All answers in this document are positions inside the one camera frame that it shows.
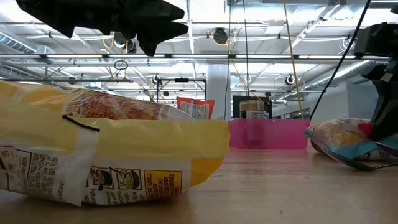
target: pink bin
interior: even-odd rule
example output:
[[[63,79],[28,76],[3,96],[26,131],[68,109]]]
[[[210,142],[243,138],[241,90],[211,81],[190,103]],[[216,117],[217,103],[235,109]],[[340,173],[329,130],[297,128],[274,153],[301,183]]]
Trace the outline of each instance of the pink bin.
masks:
[[[238,149],[304,149],[309,120],[237,119],[229,122],[229,145]]]

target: wooden table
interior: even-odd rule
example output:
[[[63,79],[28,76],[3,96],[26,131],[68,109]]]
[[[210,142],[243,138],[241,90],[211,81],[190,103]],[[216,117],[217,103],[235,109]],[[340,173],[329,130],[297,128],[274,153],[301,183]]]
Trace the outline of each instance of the wooden table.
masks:
[[[207,182],[170,202],[79,208],[0,192],[0,223],[398,223],[397,176],[312,150],[232,151]]]

